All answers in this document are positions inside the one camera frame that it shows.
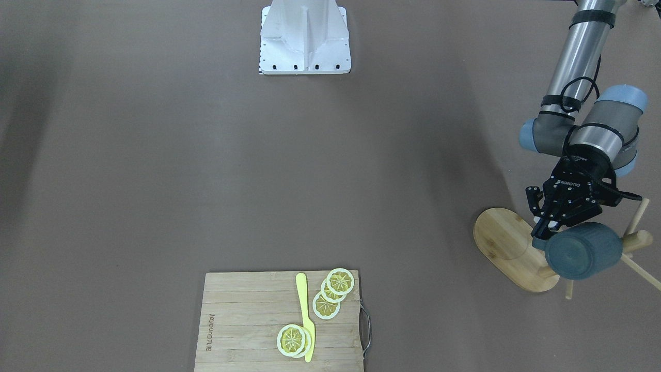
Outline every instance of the wooden mug stand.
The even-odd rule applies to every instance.
[[[631,261],[631,252],[652,243],[652,234],[634,232],[649,199],[641,201],[622,237],[622,261],[661,291],[661,283]],[[532,246],[532,227],[518,214],[505,208],[487,209],[477,217],[473,238],[480,251],[519,287],[529,292],[545,292],[560,279],[546,262],[544,252]],[[567,298],[571,298],[573,282],[568,283]]]

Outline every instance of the oval wooden base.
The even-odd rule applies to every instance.
[[[505,208],[487,209],[475,221],[473,238],[477,247],[516,285],[530,292],[555,287],[559,275],[540,276],[548,267],[544,253],[532,246],[532,227],[518,214]]]

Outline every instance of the yellow plastic knife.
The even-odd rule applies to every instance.
[[[307,310],[307,276],[304,273],[296,274],[296,289],[298,290],[298,301],[301,303],[303,327],[312,335],[310,350],[305,354],[305,361],[309,363],[312,360],[312,353],[315,351],[315,324],[310,320]]]

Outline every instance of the black cable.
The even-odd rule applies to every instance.
[[[597,98],[599,98],[599,96],[602,95],[599,92],[599,87],[597,86],[597,83],[594,81],[594,79],[592,79],[591,77],[587,77],[587,76],[577,77],[576,79],[573,79],[572,81],[568,82],[563,87],[563,90],[560,91],[560,100],[561,100],[560,101],[560,108],[566,113],[573,113],[575,111],[578,111],[578,107],[570,107],[569,110],[565,108],[566,106],[564,105],[564,101],[563,101],[563,98],[565,97],[564,92],[566,92],[567,88],[569,88],[573,83],[576,83],[577,81],[581,81],[581,80],[587,80],[587,81],[590,82],[590,84],[592,84],[592,86],[590,87],[590,91],[585,96],[585,98],[583,98],[583,100],[581,100],[581,102],[585,102],[585,101],[588,100],[588,97],[590,96],[590,93],[592,92],[592,88],[594,88],[594,92],[596,93]]]
[[[594,77],[592,80],[595,81],[595,84],[597,82],[597,76],[599,76],[599,68],[602,66],[602,55],[599,55],[599,59],[597,60],[597,69],[594,70]],[[588,94],[586,94],[585,99],[588,99],[588,97],[592,94],[592,88],[594,88],[596,85],[591,85],[590,90],[588,91]]]

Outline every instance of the metal handle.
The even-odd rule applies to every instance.
[[[371,320],[369,319],[369,313],[368,313],[367,309],[363,305],[363,299],[360,299],[360,311],[365,313],[365,317],[367,318],[367,322],[368,322],[368,344],[363,346],[363,359],[365,359],[365,356],[368,353],[368,349],[371,346]],[[362,334],[361,330],[362,330],[362,328],[358,327],[358,331],[360,333],[360,343],[361,343],[361,346],[362,346],[363,334]]]

